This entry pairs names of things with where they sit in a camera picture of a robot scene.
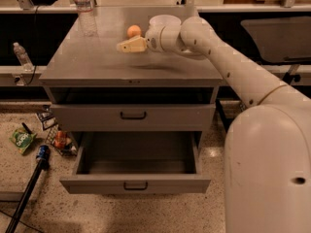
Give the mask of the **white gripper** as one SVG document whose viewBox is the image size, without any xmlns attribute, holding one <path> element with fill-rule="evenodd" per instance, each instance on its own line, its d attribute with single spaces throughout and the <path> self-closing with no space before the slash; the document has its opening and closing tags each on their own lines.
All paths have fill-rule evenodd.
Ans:
<svg viewBox="0 0 311 233">
<path fill-rule="evenodd" d="M 161 52 L 162 47 L 160 44 L 161 26 L 150 26 L 145 34 L 145 38 L 142 36 L 134 36 L 128 40 L 122 41 L 117 44 L 117 50 L 119 52 L 143 52 L 147 49 Z"/>
</svg>

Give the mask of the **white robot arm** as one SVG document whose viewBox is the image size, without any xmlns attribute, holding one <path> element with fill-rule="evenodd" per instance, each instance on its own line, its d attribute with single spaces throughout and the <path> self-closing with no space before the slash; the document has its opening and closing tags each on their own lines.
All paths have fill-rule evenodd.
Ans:
<svg viewBox="0 0 311 233">
<path fill-rule="evenodd" d="M 225 138 L 225 232 L 311 233 L 311 99 L 224 42 L 201 17 L 153 17 L 121 52 L 209 59 L 246 109 Z"/>
</svg>

